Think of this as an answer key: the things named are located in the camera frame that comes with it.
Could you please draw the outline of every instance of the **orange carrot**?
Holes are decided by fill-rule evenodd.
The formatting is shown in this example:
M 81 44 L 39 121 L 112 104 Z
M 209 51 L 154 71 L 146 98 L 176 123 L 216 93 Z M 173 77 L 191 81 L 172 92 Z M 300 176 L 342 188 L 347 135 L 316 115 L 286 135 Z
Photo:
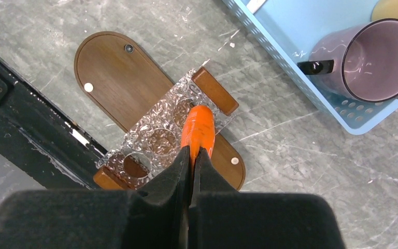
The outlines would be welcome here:
M 181 137 L 181 148 L 190 145 L 192 167 L 200 147 L 206 149 L 211 158 L 215 137 L 214 117 L 211 110 L 204 105 L 193 107 L 187 116 Z

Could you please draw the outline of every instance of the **gray marble surface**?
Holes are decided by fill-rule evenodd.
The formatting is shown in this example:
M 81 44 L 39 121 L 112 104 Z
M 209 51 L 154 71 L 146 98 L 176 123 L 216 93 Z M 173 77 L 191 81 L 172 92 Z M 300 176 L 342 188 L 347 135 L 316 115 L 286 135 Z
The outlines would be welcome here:
M 224 136 L 244 191 L 307 192 L 333 207 L 348 248 L 398 248 L 398 111 L 362 136 L 320 113 L 220 0 L 0 1 L 0 56 L 107 148 L 122 137 L 79 89 L 78 45 L 131 37 L 177 80 L 204 62 L 240 103 Z

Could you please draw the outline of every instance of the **plastic basket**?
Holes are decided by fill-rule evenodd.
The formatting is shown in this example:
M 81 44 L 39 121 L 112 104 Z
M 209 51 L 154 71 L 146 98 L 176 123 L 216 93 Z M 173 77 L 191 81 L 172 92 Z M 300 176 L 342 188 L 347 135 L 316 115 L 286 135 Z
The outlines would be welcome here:
M 334 31 L 370 22 L 378 0 L 267 0 L 252 14 L 249 0 L 223 0 L 310 101 L 349 133 L 364 134 L 398 109 L 398 98 L 366 103 L 318 89 L 296 66 Z

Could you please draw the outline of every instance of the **wooden block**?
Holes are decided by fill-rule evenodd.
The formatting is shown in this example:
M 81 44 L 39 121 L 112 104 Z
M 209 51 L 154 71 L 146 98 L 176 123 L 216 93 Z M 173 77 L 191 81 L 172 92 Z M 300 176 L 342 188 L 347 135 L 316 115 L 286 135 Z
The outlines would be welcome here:
M 94 182 L 103 189 L 109 190 L 126 190 L 130 189 L 126 183 L 118 179 L 106 167 L 101 167 L 93 177 Z
M 191 79 L 225 115 L 231 115 L 239 107 L 239 103 L 204 67 L 201 67 Z

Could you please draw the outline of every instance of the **oval wooden tray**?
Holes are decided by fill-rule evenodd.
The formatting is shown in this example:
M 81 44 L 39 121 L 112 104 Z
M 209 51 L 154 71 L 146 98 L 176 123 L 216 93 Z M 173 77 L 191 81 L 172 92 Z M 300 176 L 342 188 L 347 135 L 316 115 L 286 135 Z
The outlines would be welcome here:
M 138 44 L 116 32 L 86 38 L 77 50 L 74 72 L 83 92 L 125 132 L 173 86 Z M 85 91 L 86 83 L 92 84 L 91 92 Z M 231 163 L 234 158 L 238 163 Z M 211 161 L 234 188 L 242 187 L 246 174 L 243 159 L 220 134 Z

